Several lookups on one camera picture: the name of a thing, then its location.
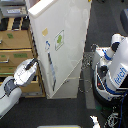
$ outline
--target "white cabinet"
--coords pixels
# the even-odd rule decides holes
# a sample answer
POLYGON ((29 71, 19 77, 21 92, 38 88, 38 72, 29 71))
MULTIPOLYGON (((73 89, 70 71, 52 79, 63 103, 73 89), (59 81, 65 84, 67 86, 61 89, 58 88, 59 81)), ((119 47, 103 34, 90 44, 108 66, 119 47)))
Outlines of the white cabinet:
POLYGON ((72 77, 72 72, 77 77, 80 76, 80 60, 85 47, 91 2, 41 0, 31 7, 30 1, 26 0, 26 4, 30 8, 28 13, 47 98, 77 97, 78 78, 77 81, 74 79, 74 82, 66 83, 72 86, 63 83, 72 77))

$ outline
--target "wire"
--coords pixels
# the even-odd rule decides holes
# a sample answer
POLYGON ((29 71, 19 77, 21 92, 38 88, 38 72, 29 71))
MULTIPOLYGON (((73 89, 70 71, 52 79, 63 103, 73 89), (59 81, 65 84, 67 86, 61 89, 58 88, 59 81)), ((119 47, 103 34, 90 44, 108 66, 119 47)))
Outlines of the wire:
POLYGON ((100 4, 105 3, 106 0, 97 0, 100 4))
POLYGON ((0 99, 4 98, 6 94, 4 94, 2 97, 0 97, 0 99))
POLYGON ((82 68, 81 68, 82 71, 92 65, 92 58, 93 57, 91 55, 86 54, 84 52, 84 54, 83 54, 82 68))
POLYGON ((91 89, 92 89, 92 83, 89 80, 84 80, 85 82, 89 82, 91 84, 90 88, 87 91, 83 91, 81 90, 80 86, 79 86, 79 91, 82 93, 88 93, 91 89))
POLYGON ((114 126, 115 126, 117 123, 118 123, 118 113, 112 113, 112 114, 108 117, 108 119, 107 119, 107 121, 106 121, 106 123, 105 123, 105 125, 104 125, 104 128, 106 128, 107 124, 109 125, 110 128, 114 128, 114 126))
POLYGON ((122 102, 121 102, 120 122, 119 122, 118 128, 120 128, 120 125, 121 125, 121 121, 122 121, 122 107, 123 107, 124 98, 127 95, 127 93, 128 93, 128 90, 124 93, 124 97, 123 97, 122 102))

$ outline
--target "black cable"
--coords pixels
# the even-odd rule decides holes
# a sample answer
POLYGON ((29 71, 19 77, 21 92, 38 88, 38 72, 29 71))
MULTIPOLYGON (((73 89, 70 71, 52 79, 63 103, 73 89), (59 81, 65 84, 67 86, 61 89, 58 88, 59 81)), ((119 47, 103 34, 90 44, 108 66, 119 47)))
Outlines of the black cable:
POLYGON ((122 99, 122 101, 121 101, 121 114, 120 114, 120 122, 119 122, 119 125, 118 125, 118 128, 120 128, 120 126, 121 126, 121 121, 122 121, 122 107, 123 107, 123 102, 124 102, 124 99, 125 99, 125 96, 128 94, 128 90, 124 93, 124 97, 123 97, 123 99, 122 99))
POLYGON ((4 94, 0 99, 4 98, 6 94, 4 94))
POLYGON ((97 0, 100 4, 105 3, 106 0, 97 0))

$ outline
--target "sticker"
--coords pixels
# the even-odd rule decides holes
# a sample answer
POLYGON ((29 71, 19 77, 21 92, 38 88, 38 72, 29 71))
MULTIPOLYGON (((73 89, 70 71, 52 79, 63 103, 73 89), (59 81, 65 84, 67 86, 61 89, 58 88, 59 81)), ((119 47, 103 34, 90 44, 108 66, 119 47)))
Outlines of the sticker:
POLYGON ((128 70, 124 67, 123 64, 119 64, 112 81, 114 82, 114 85, 119 88, 121 84, 123 83, 124 79, 126 78, 128 74, 128 70))
POLYGON ((8 36, 9 39, 12 39, 13 38, 12 33, 8 33, 7 36, 8 36))
POLYGON ((46 36, 46 35, 48 34, 48 29, 47 29, 47 28, 44 29, 44 30, 42 31, 42 34, 43 34, 43 36, 46 36))
POLYGON ((45 51, 47 52, 50 48, 50 43, 48 41, 46 41, 46 45, 45 45, 45 51))
POLYGON ((6 56, 5 55, 1 55, 1 58, 5 58, 6 56))
POLYGON ((64 44, 64 30, 55 37, 55 50, 57 51, 64 44))
POLYGON ((14 58, 28 58, 26 53, 13 54, 14 58))
POLYGON ((13 69, 12 67, 9 68, 10 70, 13 69))
POLYGON ((20 14, 21 10, 20 9, 9 9, 7 10, 9 14, 20 14))

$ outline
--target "label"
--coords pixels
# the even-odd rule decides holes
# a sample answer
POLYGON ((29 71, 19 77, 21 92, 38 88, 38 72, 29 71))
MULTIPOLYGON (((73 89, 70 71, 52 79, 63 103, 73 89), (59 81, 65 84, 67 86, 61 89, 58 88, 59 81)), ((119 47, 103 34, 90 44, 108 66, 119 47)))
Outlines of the label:
POLYGON ((44 30, 42 31, 42 34, 43 34, 43 36, 46 36, 46 35, 48 34, 48 29, 47 29, 47 28, 44 29, 44 30))
POLYGON ((56 37, 55 37, 55 50, 58 50, 64 44, 64 30, 62 30, 56 37))
POLYGON ((117 87, 120 87, 127 74, 128 71, 120 64, 112 79, 117 87))
POLYGON ((13 69, 12 67, 9 68, 10 70, 13 69))
POLYGON ((14 58, 28 58, 26 53, 13 54, 14 58))
POLYGON ((1 58, 5 58, 6 56, 5 55, 1 55, 1 58))
POLYGON ((7 10, 7 12, 9 13, 9 14, 20 14, 20 12, 21 12, 21 10, 20 9, 9 9, 9 10, 7 10))
POLYGON ((8 33, 7 36, 8 36, 9 39, 12 39, 13 38, 12 33, 8 33))

